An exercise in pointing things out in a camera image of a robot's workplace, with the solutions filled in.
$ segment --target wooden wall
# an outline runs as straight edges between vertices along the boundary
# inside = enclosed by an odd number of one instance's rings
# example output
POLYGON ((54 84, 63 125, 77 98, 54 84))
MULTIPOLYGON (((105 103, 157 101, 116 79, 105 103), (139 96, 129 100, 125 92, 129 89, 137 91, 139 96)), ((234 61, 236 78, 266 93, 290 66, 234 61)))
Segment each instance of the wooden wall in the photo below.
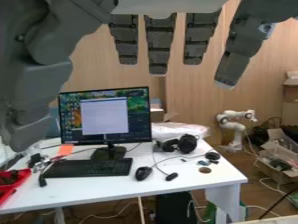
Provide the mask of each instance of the wooden wall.
POLYGON ((185 14, 179 14, 176 35, 167 78, 155 78, 148 71, 148 50, 144 20, 140 18, 139 64, 119 63, 113 38, 107 26, 87 36, 72 55, 75 70, 66 91, 151 86, 152 97, 167 98, 168 111, 179 112, 176 121, 208 125, 213 129, 211 141, 220 143, 221 131, 215 116, 225 109, 256 109, 260 121, 281 115, 285 72, 298 69, 298 22, 278 24, 273 36, 252 59, 242 79, 233 91, 213 84, 213 77, 224 52, 229 24, 238 5, 230 0, 221 13, 220 24, 208 53, 200 66, 183 64, 185 14))
POLYGON ((152 77, 148 68, 145 24, 140 19, 139 64, 121 65, 115 39, 107 25, 80 41, 72 55, 74 73, 64 91, 151 86, 151 96, 164 97, 164 81, 152 77))
POLYGON ((184 15, 180 15, 167 77, 169 110, 180 113, 177 121, 211 126, 213 143, 220 143, 221 140, 221 130, 217 128, 215 116, 225 109, 256 109, 260 122, 273 116, 281 116, 285 72, 298 69, 298 22, 290 19, 277 25, 270 39, 252 59, 234 90, 223 90, 213 84, 237 5, 238 1, 230 0, 224 7, 216 35, 200 67, 181 64, 180 43, 184 40, 185 24, 184 15))

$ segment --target monitor screen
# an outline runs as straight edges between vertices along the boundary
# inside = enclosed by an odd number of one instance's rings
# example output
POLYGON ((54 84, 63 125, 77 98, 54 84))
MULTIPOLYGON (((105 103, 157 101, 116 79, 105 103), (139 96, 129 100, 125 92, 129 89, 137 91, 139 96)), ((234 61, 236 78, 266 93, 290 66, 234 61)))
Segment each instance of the monitor screen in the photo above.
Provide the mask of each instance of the monitor screen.
POLYGON ((60 93, 63 144, 152 141, 149 88, 60 93))

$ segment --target black keyboard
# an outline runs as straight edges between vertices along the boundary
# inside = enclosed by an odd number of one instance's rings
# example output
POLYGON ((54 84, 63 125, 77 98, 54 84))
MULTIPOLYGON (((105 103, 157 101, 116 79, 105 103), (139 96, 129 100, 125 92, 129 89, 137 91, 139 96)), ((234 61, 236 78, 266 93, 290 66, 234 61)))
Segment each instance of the black keyboard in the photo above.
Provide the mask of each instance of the black keyboard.
POLYGON ((120 160, 60 160, 46 171, 46 178, 128 176, 133 159, 120 160))

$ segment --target headphones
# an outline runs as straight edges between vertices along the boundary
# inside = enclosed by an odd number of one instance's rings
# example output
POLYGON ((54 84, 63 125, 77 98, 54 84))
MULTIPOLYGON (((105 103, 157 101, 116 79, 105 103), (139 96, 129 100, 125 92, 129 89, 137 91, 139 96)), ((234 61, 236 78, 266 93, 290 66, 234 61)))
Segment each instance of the headphones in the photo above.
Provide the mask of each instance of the headphones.
POLYGON ((180 139, 172 139, 167 142, 157 142, 164 152, 175 152, 179 150, 183 154, 189 154, 197 148, 197 138, 185 134, 180 139))

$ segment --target red toolbox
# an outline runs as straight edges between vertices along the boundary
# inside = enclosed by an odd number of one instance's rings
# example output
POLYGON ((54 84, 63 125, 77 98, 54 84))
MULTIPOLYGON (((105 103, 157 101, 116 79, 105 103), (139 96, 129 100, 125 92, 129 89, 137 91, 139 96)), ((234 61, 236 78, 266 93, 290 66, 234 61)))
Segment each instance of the red toolbox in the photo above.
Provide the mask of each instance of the red toolbox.
POLYGON ((0 172, 0 206, 31 176, 31 169, 0 172))

